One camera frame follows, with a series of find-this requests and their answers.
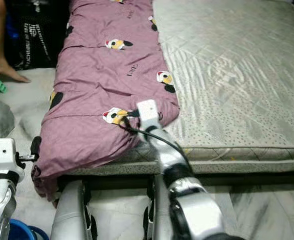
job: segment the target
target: cartoon print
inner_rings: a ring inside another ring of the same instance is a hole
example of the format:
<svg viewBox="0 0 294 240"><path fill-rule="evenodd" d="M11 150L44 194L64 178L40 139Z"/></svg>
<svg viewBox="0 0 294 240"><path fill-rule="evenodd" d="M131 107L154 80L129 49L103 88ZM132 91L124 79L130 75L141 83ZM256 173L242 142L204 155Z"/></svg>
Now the cartoon print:
<svg viewBox="0 0 294 240"><path fill-rule="evenodd" d="M118 2L120 4L124 4L124 0L110 0L110 1L112 1L112 2Z"/></svg>
<svg viewBox="0 0 294 240"><path fill-rule="evenodd" d="M157 73L157 81L165 84L165 90L170 93L175 93L174 81L172 75L167 71L159 71Z"/></svg>
<svg viewBox="0 0 294 240"><path fill-rule="evenodd" d="M155 18L153 16L150 16L150 17L148 17L148 20L151 21L151 23L152 23L151 29L154 30L154 31L157 31Z"/></svg>
<svg viewBox="0 0 294 240"><path fill-rule="evenodd" d="M67 29L66 29L66 38L73 32L74 27L72 25L67 24Z"/></svg>
<svg viewBox="0 0 294 240"><path fill-rule="evenodd" d="M106 111L102 114L102 119L104 119L109 124L120 125L123 123L123 117L133 118L138 116L138 110L126 111L118 107L112 107L109 111Z"/></svg>
<svg viewBox="0 0 294 240"><path fill-rule="evenodd" d="M124 49L125 46L130 47L133 45L130 41L118 40L118 39L106 41L105 44L106 44L107 48L117 49L117 50L122 50L122 49Z"/></svg>
<svg viewBox="0 0 294 240"><path fill-rule="evenodd" d="M49 102L50 102L49 110L52 109L53 107L55 107L57 104L59 104L62 101L63 96L64 96L64 94L62 92L53 91L51 93L50 99L49 99Z"/></svg>

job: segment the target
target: bare foot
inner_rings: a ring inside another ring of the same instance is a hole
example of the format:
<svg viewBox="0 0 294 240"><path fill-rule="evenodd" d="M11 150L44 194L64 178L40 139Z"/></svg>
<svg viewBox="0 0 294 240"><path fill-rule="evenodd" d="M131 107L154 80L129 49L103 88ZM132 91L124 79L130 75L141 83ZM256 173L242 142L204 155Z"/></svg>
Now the bare foot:
<svg viewBox="0 0 294 240"><path fill-rule="evenodd" d="M6 75L13 80L17 82L23 82L23 83L30 83L31 81L22 76L19 75L8 63L6 60L1 60L0 61L0 74Z"/></svg>

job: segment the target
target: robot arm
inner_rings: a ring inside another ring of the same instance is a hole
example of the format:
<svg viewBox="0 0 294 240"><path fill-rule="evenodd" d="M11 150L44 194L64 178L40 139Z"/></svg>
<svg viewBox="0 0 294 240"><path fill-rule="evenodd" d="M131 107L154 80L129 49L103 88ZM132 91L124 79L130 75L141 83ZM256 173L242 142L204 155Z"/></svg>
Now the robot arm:
<svg viewBox="0 0 294 240"><path fill-rule="evenodd" d="M173 239L241 240L225 234L220 208L195 177L178 144L160 126L156 102L143 101L137 107L141 129L153 135L140 134L140 137L156 152L169 193Z"/></svg>
<svg viewBox="0 0 294 240"><path fill-rule="evenodd" d="M24 179L22 163L17 161L15 141L0 139L0 240L7 239L10 230L10 217L15 211L16 186Z"/></svg>

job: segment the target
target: quilted mattress surface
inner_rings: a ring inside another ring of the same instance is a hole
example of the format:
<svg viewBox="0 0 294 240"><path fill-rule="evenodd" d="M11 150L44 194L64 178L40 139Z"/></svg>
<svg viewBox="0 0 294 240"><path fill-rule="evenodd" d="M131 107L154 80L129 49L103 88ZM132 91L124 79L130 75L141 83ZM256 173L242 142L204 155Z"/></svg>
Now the quilted mattress surface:
<svg viewBox="0 0 294 240"><path fill-rule="evenodd" d="M154 0L180 115L166 130L197 173L294 171L294 7L282 1ZM141 144L72 174L150 174Z"/></svg>

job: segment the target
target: mattress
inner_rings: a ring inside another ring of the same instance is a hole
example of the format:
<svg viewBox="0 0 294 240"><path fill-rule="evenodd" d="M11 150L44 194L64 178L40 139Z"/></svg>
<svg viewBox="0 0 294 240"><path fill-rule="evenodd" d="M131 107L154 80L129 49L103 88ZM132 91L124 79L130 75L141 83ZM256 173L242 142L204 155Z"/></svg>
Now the mattress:
<svg viewBox="0 0 294 240"><path fill-rule="evenodd" d="M294 171L294 6L262 0L154 0L180 115L166 130L196 173ZM72 175L153 174L141 144Z"/></svg>

